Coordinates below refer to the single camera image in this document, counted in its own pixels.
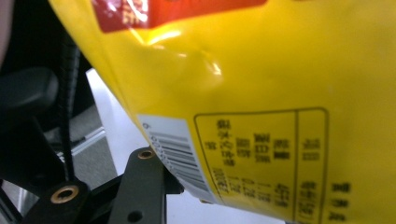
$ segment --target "black plastic mount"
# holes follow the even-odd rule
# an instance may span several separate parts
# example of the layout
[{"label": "black plastic mount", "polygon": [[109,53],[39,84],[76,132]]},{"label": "black plastic mount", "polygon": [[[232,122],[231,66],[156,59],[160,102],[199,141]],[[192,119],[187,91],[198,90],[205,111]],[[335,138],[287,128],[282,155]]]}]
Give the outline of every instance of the black plastic mount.
[{"label": "black plastic mount", "polygon": [[63,182],[47,191],[22,223],[164,224],[166,194],[183,190],[154,151],[141,148],[131,154],[123,176],[93,191],[79,181]]}]

